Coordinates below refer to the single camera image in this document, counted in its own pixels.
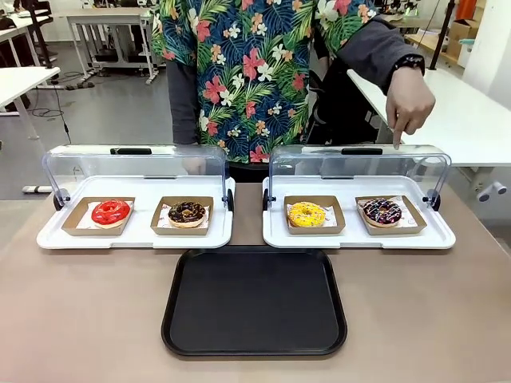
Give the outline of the person's left hand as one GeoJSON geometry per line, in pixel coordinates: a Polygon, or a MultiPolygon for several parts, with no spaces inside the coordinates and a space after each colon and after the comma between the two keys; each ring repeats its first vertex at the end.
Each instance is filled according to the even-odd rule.
{"type": "Polygon", "coordinates": [[[399,148],[403,133],[414,135],[424,125],[435,101],[419,68],[394,71],[387,91],[386,116],[395,149],[399,148]]]}

